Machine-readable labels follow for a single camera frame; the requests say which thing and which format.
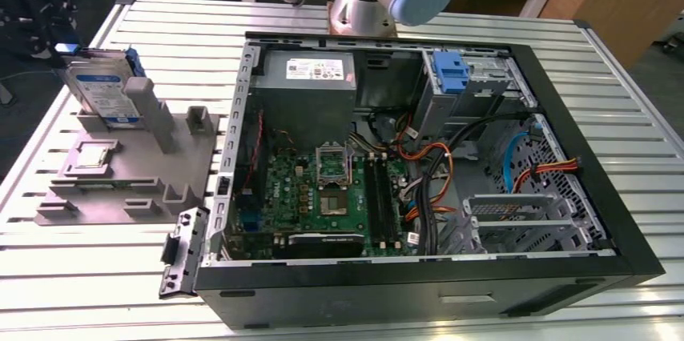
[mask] aluminum table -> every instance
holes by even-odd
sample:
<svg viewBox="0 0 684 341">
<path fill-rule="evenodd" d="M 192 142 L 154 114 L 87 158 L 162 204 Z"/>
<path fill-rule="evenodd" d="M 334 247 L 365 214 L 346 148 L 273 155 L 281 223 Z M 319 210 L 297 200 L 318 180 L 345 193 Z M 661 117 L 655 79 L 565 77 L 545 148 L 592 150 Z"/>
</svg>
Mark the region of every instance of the aluminum table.
<svg viewBox="0 0 684 341">
<path fill-rule="evenodd" d="M 245 31 L 327 29 L 321 6 L 120 2 L 92 46 L 132 45 L 171 111 L 206 105 L 223 116 L 222 131 Z M 571 21 L 444 14 L 428 25 L 401 27 L 400 35 L 532 46 L 667 274 L 545 317 L 231 331 L 199 299 L 158 300 L 159 255 L 172 225 L 34 224 L 80 129 L 64 88 L 0 186 L 0 339 L 681 339 L 684 145 L 592 30 Z"/>
</svg>

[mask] gray plastic stand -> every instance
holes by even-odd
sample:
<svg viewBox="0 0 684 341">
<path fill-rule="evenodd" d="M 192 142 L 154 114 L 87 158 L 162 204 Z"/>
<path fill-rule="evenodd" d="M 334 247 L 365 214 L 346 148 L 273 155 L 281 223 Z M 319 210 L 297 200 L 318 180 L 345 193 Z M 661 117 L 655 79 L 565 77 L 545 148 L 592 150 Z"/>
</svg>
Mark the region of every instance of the gray plastic stand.
<svg viewBox="0 0 684 341">
<path fill-rule="evenodd" d="M 218 116 L 203 106 L 170 114 L 148 78 L 124 93 L 140 112 L 134 129 L 111 130 L 98 115 L 78 114 L 84 131 L 38 208 L 39 225 L 174 223 L 202 204 Z"/>
</svg>

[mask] white sticker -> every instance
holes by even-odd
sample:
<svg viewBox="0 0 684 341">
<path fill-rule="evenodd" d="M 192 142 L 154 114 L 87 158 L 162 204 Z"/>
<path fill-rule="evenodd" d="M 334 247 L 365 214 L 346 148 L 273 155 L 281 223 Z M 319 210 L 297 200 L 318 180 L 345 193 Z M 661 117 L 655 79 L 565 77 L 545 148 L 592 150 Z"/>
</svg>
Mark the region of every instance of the white sticker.
<svg viewBox="0 0 684 341">
<path fill-rule="evenodd" d="M 406 134 L 410 136 L 410 138 L 416 139 L 418 137 L 418 131 L 410 126 L 406 126 Z"/>
<path fill-rule="evenodd" d="M 287 79 L 345 80 L 341 59 L 293 58 L 287 61 Z"/>
<path fill-rule="evenodd" d="M 79 74 L 76 80 L 88 104 L 106 121 L 138 122 L 140 114 L 123 93 L 124 84 L 118 75 Z"/>
<path fill-rule="evenodd" d="M 406 242 L 410 243 L 412 245 L 418 245 L 420 234 L 410 231 L 409 236 L 406 237 Z"/>
</svg>

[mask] electronic equipment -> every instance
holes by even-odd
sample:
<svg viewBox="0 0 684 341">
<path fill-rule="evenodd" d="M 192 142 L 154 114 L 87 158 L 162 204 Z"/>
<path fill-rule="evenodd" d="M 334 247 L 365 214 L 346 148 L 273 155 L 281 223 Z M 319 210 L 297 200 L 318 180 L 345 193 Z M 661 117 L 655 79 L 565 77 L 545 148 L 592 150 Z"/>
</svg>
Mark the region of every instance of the electronic equipment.
<svg viewBox="0 0 684 341">
<path fill-rule="evenodd" d="M 230 117 L 159 295 L 231 327 L 545 315 L 664 273 L 529 46 L 249 34 Z"/>
</svg>

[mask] wire bundle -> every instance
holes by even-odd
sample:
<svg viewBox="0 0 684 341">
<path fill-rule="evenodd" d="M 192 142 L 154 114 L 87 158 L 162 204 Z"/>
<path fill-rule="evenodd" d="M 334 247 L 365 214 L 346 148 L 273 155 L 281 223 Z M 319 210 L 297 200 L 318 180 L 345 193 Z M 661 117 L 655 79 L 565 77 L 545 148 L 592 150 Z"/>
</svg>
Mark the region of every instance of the wire bundle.
<svg viewBox="0 0 684 341">
<path fill-rule="evenodd" d="M 454 136 L 449 139 L 449 142 L 442 147 L 440 146 L 437 150 L 444 151 L 444 153 L 450 154 L 456 148 L 462 144 L 462 142 L 468 139 L 470 134 L 478 130 L 478 128 L 486 125 L 490 122 L 500 120 L 520 120 L 528 119 L 530 113 L 528 111 L 514 112 L 514 113 L 504 113 L 494 114 L 489 117 L 484 117 L 477 121 L 470 122 L 462 129 L 454 134 Z M 418 209 L 418 217 L 421 223 L 421 233 L 420 233 L 420 244 L 418 244 L 418 253 L 420 255 L 436 255 L 437 254 L 437 221 L 434 217 L 433 204 L 430 203 L 430 199 L 426 198 L 430 195 L 430 180 L 432 175 L 437 172 L 441 161 L 444 161 L 444 156 L 437 155 L 429 165 L 428 170 L 424 173 L 422 182 L 416 189 L 416 207 Z"/>
<path fill-rule="evenodd" d="M 522 188 L 522 184 L 532 174 L 538 175 L 540 173 L 545 173 L 548 171 L 576 171 L 580 168 L 577 163 L 577 158 L 572 158 L 568 161 L 563 162 L 551 162 L 538 165 L 534 169 L 529 168 L 522 171 L 521 175 L 516 179 L 516 183 L 513 184 L 512 193 L 518 193 Z"/>
</svg>

